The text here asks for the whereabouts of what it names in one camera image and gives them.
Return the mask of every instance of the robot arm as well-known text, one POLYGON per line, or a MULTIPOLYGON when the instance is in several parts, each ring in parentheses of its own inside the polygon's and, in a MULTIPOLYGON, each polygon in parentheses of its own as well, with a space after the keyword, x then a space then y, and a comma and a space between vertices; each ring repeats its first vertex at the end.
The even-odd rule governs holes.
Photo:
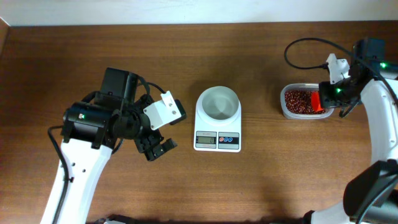
POLYGON ((164 138, 158 128, 185 119, 185 110, 169 91, 161 97, 154 102, 138 75, 108 68, 101 90, 65 112, 60 151, 69 176, 65 178, 61 160, 41 224, 85 223, 98 179, 120 146, 115 148, 118 138, 134 140, 148 161, 177 146, 172 139, 161 144, 164 138), (134 102, 138 80, 147 94, 134 102))
POLYGON ((357 58, 379 71, 393 93, 355 58, 350 67, 345 59, 336 59, 334 54, 329 56, 330 81, 319 85, 321 107, 343 107, 340 116, 344 117, 356 105, 364 104, 371 134, 371 166, 347 185, 342 202, 325 210, 308 212, 304 223, 398 222, 394 190, 398 182, 398 110, 393 96, 398 93, 398 66, 383 62, 382 40, 359 41, 353 51, 357 58))

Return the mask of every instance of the white scale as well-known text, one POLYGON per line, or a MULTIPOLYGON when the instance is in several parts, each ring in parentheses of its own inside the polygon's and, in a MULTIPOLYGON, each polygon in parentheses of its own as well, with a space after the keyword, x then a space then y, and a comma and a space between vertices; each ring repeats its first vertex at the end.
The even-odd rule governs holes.
POLYGON ((241 150, 241 103, 233 90, 216 86, 205 90, 197 101, 193 148, 198 151, 241 150))

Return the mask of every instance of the beans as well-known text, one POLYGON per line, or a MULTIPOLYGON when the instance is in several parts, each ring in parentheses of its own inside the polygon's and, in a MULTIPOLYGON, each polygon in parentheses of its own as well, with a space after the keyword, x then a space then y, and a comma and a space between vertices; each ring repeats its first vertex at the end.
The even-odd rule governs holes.
POLYGON ((285 92, 287 109, 295 114, 323 114, 325 110, 315 112, 311 105, 311 94, 315 91, 289 90, 285 92))

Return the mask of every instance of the wooden table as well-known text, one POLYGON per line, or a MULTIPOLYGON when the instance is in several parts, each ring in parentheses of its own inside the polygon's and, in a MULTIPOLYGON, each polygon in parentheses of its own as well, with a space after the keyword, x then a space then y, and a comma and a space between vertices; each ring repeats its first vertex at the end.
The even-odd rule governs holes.
MULTIPOLYGON (((62 123, 72 103, 99 90, 106 67, 171 90, 188 118, 161 129, 178 147, 159 160, 147 162, 132 141, 112 156, 88 221, 112 213, 272 220, 337 203, 370 163, 364 107, 346 119, 335 111, 318 121, 287 120, 280 107, 284 86, 329 79, 324 70, 296 70, 284 62, 287 44, 313 36, 346 48, 366 36, 384 39, 386 58, 398 61, 398 22, 11 28, 0 61, 0 222, 40 221, 58 164, 46 130, 62 123), (237 154, 193 150, 195 103, 217 85, 232 88, 241 100, 243 145, 237 154)), ((333 52, 346 57, 317 43, 298 44, 290 57, 317 65, 333 52)), ((157 90, 152 93, 160 99, 157 90)))

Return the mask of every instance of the clear plastic container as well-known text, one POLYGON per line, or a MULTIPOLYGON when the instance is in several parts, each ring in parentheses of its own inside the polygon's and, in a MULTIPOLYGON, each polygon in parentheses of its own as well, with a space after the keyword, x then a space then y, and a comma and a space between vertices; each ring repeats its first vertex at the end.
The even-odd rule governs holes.
POLYGON ((285 92, 289 90, 302 90, 302 91, 319 91, 318 84, 312 83, 296 83, 287 85, 280 93, 280 104, 287 119, 323 119, 329 117, 333 113, 332 109, 326 109, 323 114, 295 114, 290 112, 286 107, 285 92))

